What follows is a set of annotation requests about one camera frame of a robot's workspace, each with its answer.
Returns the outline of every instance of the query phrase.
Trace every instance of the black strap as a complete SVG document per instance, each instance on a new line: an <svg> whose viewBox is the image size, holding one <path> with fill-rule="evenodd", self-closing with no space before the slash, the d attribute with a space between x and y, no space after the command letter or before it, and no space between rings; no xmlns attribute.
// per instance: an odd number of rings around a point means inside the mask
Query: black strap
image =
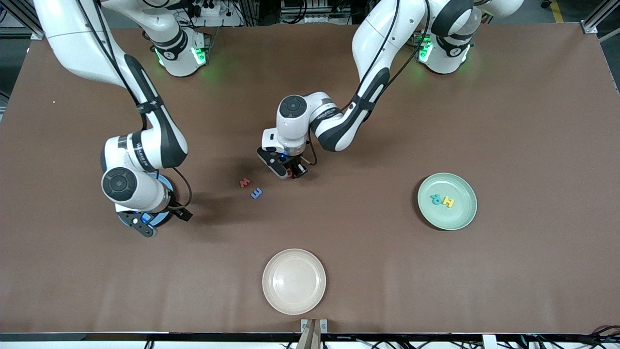
<svg viewBox="0 0 620 349"><path fill-rule="evenodd" d="M161 99L160 96L157 96L150 101L138 104L136 108L140 114L148 114L152 111L159 109L159 107L161 107L162 105L164 105L164 101Z"/></svg>
<svg viewBox="0 0 620 349"><path fill-rule="evenodd" d="M376 103L370 103L367 99L362 99L357 94L353 97L353 103L355 103L356 106L367 111L372 111L374 109L374 106L377 105Z"/></svg>

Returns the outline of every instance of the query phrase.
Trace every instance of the table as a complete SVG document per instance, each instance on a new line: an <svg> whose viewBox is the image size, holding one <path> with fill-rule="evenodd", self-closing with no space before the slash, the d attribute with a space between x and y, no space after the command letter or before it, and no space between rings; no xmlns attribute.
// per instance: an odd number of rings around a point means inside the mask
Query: table
<svg viewBox="0 0 620 349"><path fill-rule="evenodd" d="M620 99L578 24L482 25L464 66L411 64L352 146L303 179L257 158L281 98L354 92L354 27L225 28L210 65L168 75L139 30L115 32L185 134L190 222L153 239L99 188L105 140L141 123L128 93L72 75L33 42L0 124L0 330L591 332L618 323ZM394 62L409 56L404 48ZM479 210L463 230L420 218L415 188L447 171ZM165 171L187 198L174 172ZM258 200L241 178L263 190ZM310 313L272 309L267 261L303 248L328 286Z"/></svg>

